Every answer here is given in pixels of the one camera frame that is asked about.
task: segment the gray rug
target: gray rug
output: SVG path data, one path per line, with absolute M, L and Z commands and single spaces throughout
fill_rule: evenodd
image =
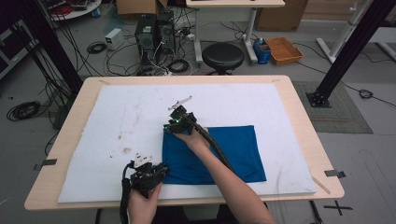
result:
M 361 112 L 339 84 L 329 98 L 331 108 L 311 107 L 305 95 L 314 92 L 319 82 L 293 82 L 308 117 L 318 133 L 373 133 Z

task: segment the blue cloth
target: blue cloth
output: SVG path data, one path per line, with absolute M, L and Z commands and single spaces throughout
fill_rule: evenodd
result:
M 243 181 L 266 181 L 254 126 L 216 127 L 208 130 Z M 164 184 L 215 184 L 204 164 L 172 133 L 163 134 L 163 162 L 169 168 Z

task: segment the white desk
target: white desk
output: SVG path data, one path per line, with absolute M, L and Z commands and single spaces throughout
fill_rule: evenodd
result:
M 282 0 L 217 0 L 217 1 L 186 1 L 188 7 L 194 7 L 195 11 L 195 60 L 201 63 L 202 51 L 199 38 L 199 21 L 248 21 L 247 34 L 243 35 L 244 45 L 250 63 L 257 62 L 256 54 L 250 42 L 254 20 L 256 18 L 257 7 L 283 7 Z
M 101 203 L 58 203 L 64 185 L 69 162 L 78 145 L 81 133 L 92 112 L 96 99 L 104 85 L 185 85 L 210 83 L 273 83 L 290 119 L 300 149 L 309 172 L 317 184 L 314 194 L 263 195 L 264 201 L 315 200 L 341 198 L 344 190 L 336 176 L 327 177 L 324 171 L 332 170 L 332 164 L 320 143 L 309 117 L 293 88 L 285 76 L 230 76 L 230 77 L 90 77 L 85 80 L 78 98 L 64 122 L 47 160 L 56 160 L 54 165 L 46 165 L 40 171 L 32 190 L 26 199 L 28 210 L 48 210 L 66 208 L 117 207 L 120 202 Z M 182 205 L 202 203 L 224 203 L 222 198 L 179 199 L 159 201 L 159 205 Z

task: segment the cardboard box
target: cardboard box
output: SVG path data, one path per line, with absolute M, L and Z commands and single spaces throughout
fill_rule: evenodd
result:
M 168 0 L 117 0 L 119 15 L 157 14 L 166 8 Z
M 356 0 L 309 0 L 303 19 L 348 21 L 355 13 L 354 8 L 361 6 L 361 2 L 357 5 L 355 3 Z M 389 13 L 387 20 L 390 21 L 395 15 L 396 8 Z
M 308 0 L 285 0 L 284 7 L 263 8 L 255 21 L 258 31 L 297 31 Z

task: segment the black stool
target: black stool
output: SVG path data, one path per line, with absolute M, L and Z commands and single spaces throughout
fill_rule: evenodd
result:
M 209 67 L 216 71 L 206 74 L 230 75 L 227 70 L 234 70 L 245 60 L 244 52 L 231 44 L 213 44 L 204 49 L 202 59 Z

